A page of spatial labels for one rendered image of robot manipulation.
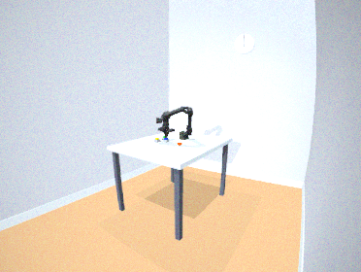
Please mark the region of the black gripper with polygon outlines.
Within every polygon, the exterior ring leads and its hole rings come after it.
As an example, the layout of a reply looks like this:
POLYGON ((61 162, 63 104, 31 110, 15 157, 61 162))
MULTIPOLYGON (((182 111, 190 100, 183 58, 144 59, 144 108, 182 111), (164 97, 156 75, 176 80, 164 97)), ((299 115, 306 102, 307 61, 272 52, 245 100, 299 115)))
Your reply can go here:
POLYGON ((170 132, 174 132, 175 131, 175 129, 174 128, 170 128, 169 127, 169 123, 163 123, 162 124, 163 126, 167 126, 167 129, 166 130, 164 130, 164 131, 162 131, 163 133, 164 133, 164 135, 165 135, 165 138, 167 138, 168 137, 168 134, 170 133, 170 132))

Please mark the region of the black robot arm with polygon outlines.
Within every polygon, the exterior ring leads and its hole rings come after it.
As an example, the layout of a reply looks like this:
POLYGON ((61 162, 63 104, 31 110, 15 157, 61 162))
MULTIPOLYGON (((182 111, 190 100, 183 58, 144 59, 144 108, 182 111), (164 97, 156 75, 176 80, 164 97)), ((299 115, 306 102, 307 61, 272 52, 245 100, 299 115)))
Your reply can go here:
MULTIPOLYGON (((170 116, 178 114, 180 112, 184 112, 184 113, 188 114, 188 125, 186 126, 186 131, 184 133, 182 133, 184 138, 188 138, 187 137, 188 135, 189 136, 192 135, 192 126, 191 126, 192 116, 193 116, 192 107, 181 106, 179 108, 176 108, 175 110, 163 112, 163 114, 161 115, 161 118, 156 118, 156 123, 162 123, 162 120, 163 120, 163 123, 169 123, 170 116)), ((160 131, 164 131, 167 129, 167 126, 162 125, 159 129, 160 129, 160 131)))

